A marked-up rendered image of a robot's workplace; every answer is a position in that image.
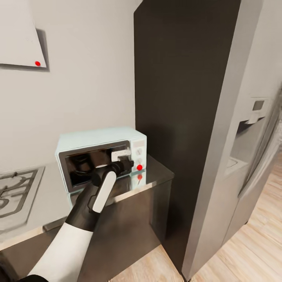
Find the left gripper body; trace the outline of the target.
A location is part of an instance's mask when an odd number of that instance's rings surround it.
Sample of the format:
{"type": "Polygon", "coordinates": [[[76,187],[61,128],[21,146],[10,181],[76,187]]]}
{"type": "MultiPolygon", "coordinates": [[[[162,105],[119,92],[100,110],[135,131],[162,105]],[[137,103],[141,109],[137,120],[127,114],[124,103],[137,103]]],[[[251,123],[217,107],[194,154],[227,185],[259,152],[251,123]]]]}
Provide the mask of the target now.
{"type": "Polygon", "coordinates": [[[119,167],[119,173],[131,170],[130,160],[115,161],[113,164],[116,164],[119,167]]]}

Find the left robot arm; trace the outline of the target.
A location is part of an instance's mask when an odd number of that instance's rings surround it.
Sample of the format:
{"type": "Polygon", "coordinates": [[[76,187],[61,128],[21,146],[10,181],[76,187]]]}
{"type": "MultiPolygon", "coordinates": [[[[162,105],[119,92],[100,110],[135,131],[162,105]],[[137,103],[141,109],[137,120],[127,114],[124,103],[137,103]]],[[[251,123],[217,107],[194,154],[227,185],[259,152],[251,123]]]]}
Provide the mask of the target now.
{"type": "Polygon", "coordinates": [[[134,166],[134,161],[119,158],[131,154],[129,150],[112,152],[112,163],[95,168],[91,183],[77,197],[48,250],[28,276],[16,282],[77,282],[91,237],[116,178],[134,166]]]}

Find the microwave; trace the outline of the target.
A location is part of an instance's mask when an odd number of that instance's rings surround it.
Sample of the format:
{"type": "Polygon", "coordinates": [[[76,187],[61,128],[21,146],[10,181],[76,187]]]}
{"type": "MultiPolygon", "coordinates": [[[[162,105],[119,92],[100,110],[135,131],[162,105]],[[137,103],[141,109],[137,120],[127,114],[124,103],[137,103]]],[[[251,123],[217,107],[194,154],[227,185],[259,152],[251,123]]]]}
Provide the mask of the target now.
{"type": "Polygon", "coordinates": [[[96,167],[112,163],[112,152],[132,153],[119,158],[134,161],[131,170],[122,172],[121,176],[145,169],[146,139],[146,135],[129,126],[60,134],[55,155],[66,192],[85,188],[96,167]]]}

